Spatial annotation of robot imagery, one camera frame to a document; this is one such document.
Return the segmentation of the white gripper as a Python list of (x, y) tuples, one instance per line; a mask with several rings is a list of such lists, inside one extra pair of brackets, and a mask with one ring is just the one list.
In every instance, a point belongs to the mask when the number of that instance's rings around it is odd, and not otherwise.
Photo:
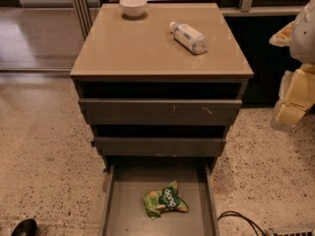
[(315, 66), (303, 63), (294, 72), (285, 71), (274, 108), (271, 127), (277, 131), (293, 128), (315, 103)]

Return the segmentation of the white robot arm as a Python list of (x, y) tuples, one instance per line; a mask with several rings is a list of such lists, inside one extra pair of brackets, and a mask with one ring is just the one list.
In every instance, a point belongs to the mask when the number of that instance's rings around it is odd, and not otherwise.
[(273, 34), (269, 43), (289, 47), (301, 66), (285, 71), (271, 126), (278, 131), (294, 127), (315, 104), (315, 0), (310, 0), (295, 20)]

